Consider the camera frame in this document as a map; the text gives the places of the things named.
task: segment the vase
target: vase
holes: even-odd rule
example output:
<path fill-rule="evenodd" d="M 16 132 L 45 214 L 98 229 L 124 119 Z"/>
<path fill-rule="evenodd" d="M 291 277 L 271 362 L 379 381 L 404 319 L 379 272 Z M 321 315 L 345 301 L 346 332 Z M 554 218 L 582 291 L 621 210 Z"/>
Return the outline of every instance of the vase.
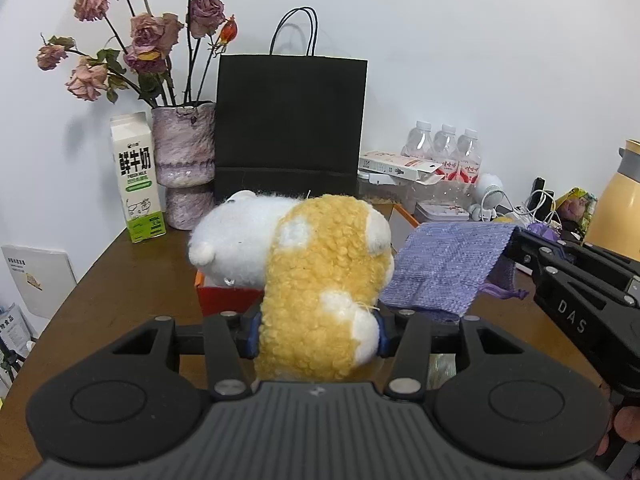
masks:
<path fill-rule="evenodd" d="M 156 175 L 175 229 L 193 229 L 214 205 L 214 111 L 212 102 L 151 110 Z"/>

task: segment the thermos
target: thermos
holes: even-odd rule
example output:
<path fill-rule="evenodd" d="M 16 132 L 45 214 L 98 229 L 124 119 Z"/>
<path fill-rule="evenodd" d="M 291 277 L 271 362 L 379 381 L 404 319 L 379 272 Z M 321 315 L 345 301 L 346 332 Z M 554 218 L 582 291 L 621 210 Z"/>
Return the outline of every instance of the thermos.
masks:
<path fill-rule="evenodd" d="M 620 148 L 622 161 L 598 200 L 585 242 L 640 260 L 640 141 Z"/>

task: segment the brown tabletop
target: brown tabletop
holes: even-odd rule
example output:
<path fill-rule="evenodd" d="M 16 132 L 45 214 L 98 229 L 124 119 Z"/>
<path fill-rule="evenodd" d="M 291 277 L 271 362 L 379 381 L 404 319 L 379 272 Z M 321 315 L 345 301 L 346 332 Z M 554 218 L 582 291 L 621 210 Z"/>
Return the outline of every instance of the brown tabletop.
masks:
<path fill-rule="evenodd" d="M 40 462 L 24 407 L 42 383 L 155 316 L 173 316 L 178 324 L 202 321 L 186 241 L 187 233 L 170 230 L 134 245 L 122 233 L 76 286 L 34 347 L 0 410 L 2 480 L 18 480 Z M 532 290 L 526 276 L 520 275 L 518 281 Z M 596 371 L 530 297 L 500 301 L 481 294 L 469 313 L 599 382 Z M 204 387 L 204 358 L 183 356 L 180 373 Z"/>

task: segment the purple cloth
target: purple cloth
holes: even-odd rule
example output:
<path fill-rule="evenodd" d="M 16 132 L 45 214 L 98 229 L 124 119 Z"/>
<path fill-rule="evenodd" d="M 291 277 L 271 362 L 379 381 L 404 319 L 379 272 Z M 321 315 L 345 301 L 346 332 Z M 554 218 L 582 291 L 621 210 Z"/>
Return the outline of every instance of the purple cloth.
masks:
<path fill-rule="evenodd" d="M 380 301 L 391 307 L 427 310 L 436 320 L 463 316 L 490 275 L 515 225 L 503 222 L 426 222 L 396 254 L 396 270 Z M 502 258 L 491 275 L 514 290 L 514 264 Z M 512 296 L 521 296 L 519 292 Z"/>

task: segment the orange box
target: orange box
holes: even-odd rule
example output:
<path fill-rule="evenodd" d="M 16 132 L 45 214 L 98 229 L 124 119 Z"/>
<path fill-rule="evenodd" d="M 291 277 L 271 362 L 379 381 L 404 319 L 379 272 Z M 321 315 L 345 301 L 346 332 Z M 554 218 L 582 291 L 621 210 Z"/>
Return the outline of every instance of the orange box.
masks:
<path fill-rule="evenodd" d="M 228 286 L 205 286 L 204 275 L 198 271 L 195 281 L 202 316 L 219 314 L 223 310 L 245 312 L 262 295 L 254 288 L 231 288 Z"/>

